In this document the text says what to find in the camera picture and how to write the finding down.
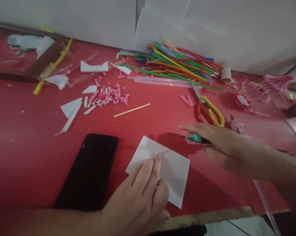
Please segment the red scissor handle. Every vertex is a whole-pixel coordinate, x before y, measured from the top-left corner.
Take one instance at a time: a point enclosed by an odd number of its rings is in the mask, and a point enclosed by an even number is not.
[[[206,120],[208,121],[208,123],[210,125],[213,125],[215,126],[215,122],[213,121],[212,117],[210,116],[209,112],[207,111],[207,109],[203,106],[203,104],[201,102],[198,103],[197,105],[197,117],[198,117],[198,120],[199,122],[202,122],[204,123],[202,117],[201,117],[201,114],[203,114],[203,116],[206,118]]]

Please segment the scissors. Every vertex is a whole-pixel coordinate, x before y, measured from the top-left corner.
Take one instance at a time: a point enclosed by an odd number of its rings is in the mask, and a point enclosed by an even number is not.
[[[223,127],[224,126],[224,117],[221,114],[221,112],[207,99],[206,96],[202,96],[200,94],[200,92],[198,91],[198,89],[196,88],[196,86],[194,84],[192,84],[192,85],[193,85],[194,91],[199,99],[199,103],[196,108],[197,117],[198,117],[199,121],[204,123],[203,119],[201,118],[201,114],[203,114],[209,124]],[[218,123],[216,121],[216,118],[214,117],[211,109],[213,109],[214,112],[218,115],[218,117],[220,119],[220,123]]]

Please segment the paper roll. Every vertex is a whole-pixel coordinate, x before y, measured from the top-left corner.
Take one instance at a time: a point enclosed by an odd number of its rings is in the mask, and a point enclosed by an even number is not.
[[[231,81],[231,68],[230,64],[226,61],[221,64],[223,66],[223,70],[221,70],[221,81],[225,84],[228,85]]]

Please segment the smartphone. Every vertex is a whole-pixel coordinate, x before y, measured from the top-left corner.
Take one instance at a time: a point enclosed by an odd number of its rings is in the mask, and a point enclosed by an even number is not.
[[[54,208],[96,211],[103,208],[118,138],[88,134]]]

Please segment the finger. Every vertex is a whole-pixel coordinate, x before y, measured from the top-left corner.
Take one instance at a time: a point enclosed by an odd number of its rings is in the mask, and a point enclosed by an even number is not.
[[[167,210],[163,210],[162,213],[161,213],[161,217],[160,217],[159,222],[162,223],[163,221],[168,220],[170,218],[171,218],[170,213]]]
[[[220,165],[223,169],[227,171],[239,172],[243,168],[241,166],[241,161],[229,157],[216,148],[206,147],[205,153],[208,157],[213,159],[218,165]]]
[[[144,165],[141,167],[137,174],[134,184],[132,185],[132,187],[138,192],[138,194],[140,194],[140,196],[142,195],[149,181],[153,163],[153,159],[149,159],[146,163],[144,163]]]
[[[190,133],[196,133],[200,135],[202,138],[209,140],[215,146],[220,147],[224,143],[223,136],[219,131],[220,127],[204,123],[197,123],[193,125],[179,126],[179,128],[181,130],[186,130]]]
[[[157,184],[157,189],[155,190],[153,200],[152,200],[152,215],[160,215],[168,202],[168,187],[163,179],[159,179]]]
[[[149,181],[147,183],[146,188],[144,189],[143,195],[146,195],[147,197],[153,197],[155,188],[157,187],[159,176],[160,176],[160,169],[161,169],[161,158],[162,155],[158,153],[156,157],[154,158],[152,171],[150,174]]]
[[[140,169],[142,168],[144,164],[139,164],[133,171],[132,173],[130,173],[130,175],[125,179],[125,181],[123,183],[121,183],[121,185],[130,185],[133,186],[135,179],[140,171]]]

